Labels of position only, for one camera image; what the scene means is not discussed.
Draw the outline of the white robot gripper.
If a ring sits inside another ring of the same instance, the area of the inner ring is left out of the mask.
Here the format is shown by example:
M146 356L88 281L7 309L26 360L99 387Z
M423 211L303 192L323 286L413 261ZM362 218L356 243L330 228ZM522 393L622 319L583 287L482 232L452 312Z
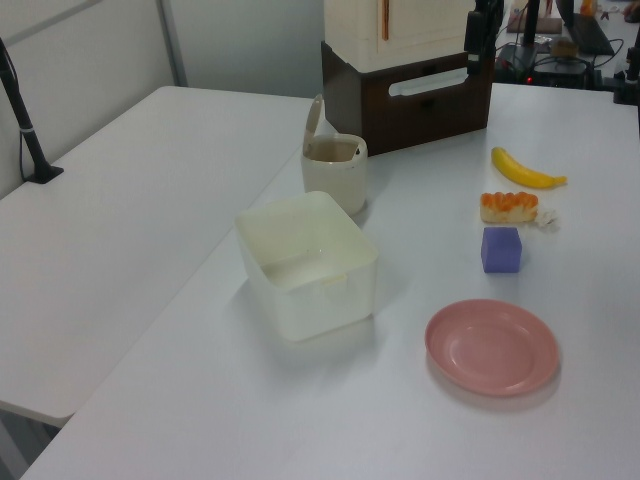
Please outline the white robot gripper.
M496 56L496 36L503 20L503 2L476 0L475 9L467 15L465 51L467 73L476 75L481 70L481 56Z

